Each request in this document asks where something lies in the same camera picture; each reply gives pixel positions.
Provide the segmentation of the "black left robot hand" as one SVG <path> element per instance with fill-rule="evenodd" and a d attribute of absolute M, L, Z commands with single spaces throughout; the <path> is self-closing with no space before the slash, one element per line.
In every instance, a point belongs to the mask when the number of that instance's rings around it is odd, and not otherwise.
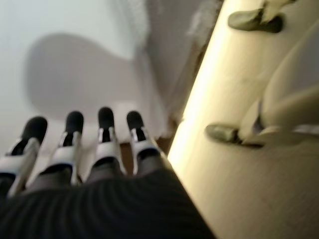
<path fill-rule="evenodd" d="M 27 180 L 47 120 L 33 117 L 0 159 L 3 239 L 212 239 L 215 237 L 138 111 L 127 114 L 133 176 L 124 167 L 110 108 L 98 112 L 98 144 L 89 176 L 77 173 L 83 115 L 70 112 L 49 164 Z"/>

